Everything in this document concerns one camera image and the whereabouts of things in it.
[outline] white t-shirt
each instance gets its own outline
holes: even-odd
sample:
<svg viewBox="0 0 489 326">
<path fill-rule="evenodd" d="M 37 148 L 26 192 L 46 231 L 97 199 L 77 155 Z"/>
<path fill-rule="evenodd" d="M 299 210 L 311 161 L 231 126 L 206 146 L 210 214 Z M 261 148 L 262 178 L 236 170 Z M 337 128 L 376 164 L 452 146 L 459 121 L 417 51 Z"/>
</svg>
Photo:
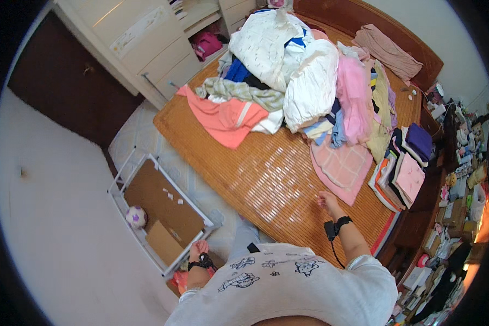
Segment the white t-shirt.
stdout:
<svg viewBox="0 0 489 326">
<path fill-rule="evenodd" d="M 166 326 L 242 325 L 280 316 L 310 316 L 332 326 L 384 325 L 397 300 L 395 279 L 363 255 L 345 270 L 310 248 L 258 244 L 220 268 L 202 289 L 191 289 Z"/>
</svg>

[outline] white cabinet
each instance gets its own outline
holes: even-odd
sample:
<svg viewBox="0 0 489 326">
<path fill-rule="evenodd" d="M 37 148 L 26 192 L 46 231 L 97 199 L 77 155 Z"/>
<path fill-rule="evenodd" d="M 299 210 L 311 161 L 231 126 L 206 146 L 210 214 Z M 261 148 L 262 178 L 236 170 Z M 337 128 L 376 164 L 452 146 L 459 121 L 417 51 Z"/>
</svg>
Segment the white cabinet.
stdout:
<svg viewBox="0 0 489 326">
<path fill-rule="evenodd" d="M 176 92 L 170 82 L 182 86 L 207 63 L 199 62 L 188 38 L 218 20 L 230 35 L 255 7 L 255 0 L 183 0 L 188 15 L 178 20 L 167 0 L 54 1 L 92 55 L 158 108 Z"/>
</svg>

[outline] green plaid cloth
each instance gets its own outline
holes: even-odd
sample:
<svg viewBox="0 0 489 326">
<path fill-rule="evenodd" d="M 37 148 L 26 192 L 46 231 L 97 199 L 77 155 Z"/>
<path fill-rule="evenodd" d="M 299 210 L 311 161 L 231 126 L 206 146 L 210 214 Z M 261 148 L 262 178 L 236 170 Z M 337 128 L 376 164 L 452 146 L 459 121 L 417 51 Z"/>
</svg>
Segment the green plaid cloth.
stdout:
<svg viewBox="0 0 489 326">
<path fill-rule="evenodd" d="M 234 82 L 220 77 L 209 77 L 201 87 L 196 88 L 196 94 L 205 98 L 208 94 L 221 96 L 226 99 L 234 98 L 243 102 L 254 102 L 268 112 L 283 108 L 284 93 L 273 89 L 260 90 L 248 86 L 245 82 Z"/>
</svg>

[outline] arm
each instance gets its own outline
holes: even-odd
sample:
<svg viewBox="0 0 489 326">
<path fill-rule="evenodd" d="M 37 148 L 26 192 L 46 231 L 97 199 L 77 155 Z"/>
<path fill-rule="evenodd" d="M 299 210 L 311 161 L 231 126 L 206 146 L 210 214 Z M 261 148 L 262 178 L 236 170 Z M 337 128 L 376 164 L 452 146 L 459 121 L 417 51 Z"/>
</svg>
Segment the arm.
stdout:
<svg viewBox="0 0 489 326">
<path fill-rule="evenodd" d="M 206 240 L 199 240 L 192 244 L 190 248 L 190 257 L 188 262 L 197 261 L 199 262 L 199 255 L 203 252 L 208 252 L 209 246 Z M 187 289 L 192 289 L 194 287 L 204 287 L 210 280 L 209 272 L 206 268 L 199 266 L 193 266 L 188 272 L 187 279 Z"/>
<path fill-rule="evenodd" d="M 319 192 L 317 203 L 320 207 L 326 208 L 333 223 L 337 223 L 339 218 L 347 216 L 346 212 L 340 208 L 335 195 L 330 192 Z M 366 240 L 364 240 L 364 237 L 353 223 L 350 222 L 340 228 L 339 238 L 343 246 L 344 254 L 346 255 L 346 265 L 349 264 L 353 258 L 361 255 L 371 255 Z"/>
</svg>

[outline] wooden headboard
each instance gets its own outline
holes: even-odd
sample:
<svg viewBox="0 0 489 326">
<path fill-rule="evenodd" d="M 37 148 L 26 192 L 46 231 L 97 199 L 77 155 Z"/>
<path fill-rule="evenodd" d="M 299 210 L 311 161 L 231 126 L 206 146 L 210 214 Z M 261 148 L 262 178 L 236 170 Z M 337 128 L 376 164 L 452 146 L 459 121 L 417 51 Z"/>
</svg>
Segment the wooden headboard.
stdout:
<svg viewBox="0 0 489 326">
<path fill-rule="evenodd" d="M 436 80 L 444 62 L 418 36 L 377 8 L 358 0 L 294 0 L 297 14 L 313 18 L 352 37 L 366 24 L 374 24 L 424 66 L 411 78 L 422 90 Z"/>
</svg>

